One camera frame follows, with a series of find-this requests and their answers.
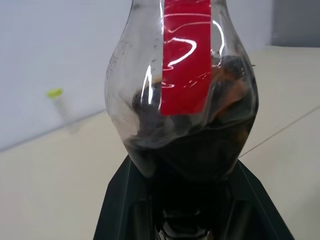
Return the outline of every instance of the red label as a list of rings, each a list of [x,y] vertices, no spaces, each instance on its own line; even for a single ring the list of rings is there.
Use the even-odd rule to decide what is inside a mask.
[[[211,0],[165,0],[162,115],[203,110],[211,81]]]

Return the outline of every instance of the gray wall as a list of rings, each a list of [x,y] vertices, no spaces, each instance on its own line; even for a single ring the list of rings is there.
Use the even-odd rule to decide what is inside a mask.
[[[275,0],[272,45],[320,47],[320,0]]]

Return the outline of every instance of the clear plastic bottle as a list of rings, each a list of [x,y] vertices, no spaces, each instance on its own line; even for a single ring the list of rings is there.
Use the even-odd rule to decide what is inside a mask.
[[[105,100],[146,178],[226,179],[258,111],[252,65],[226,1],[133,0],[107,68]]]

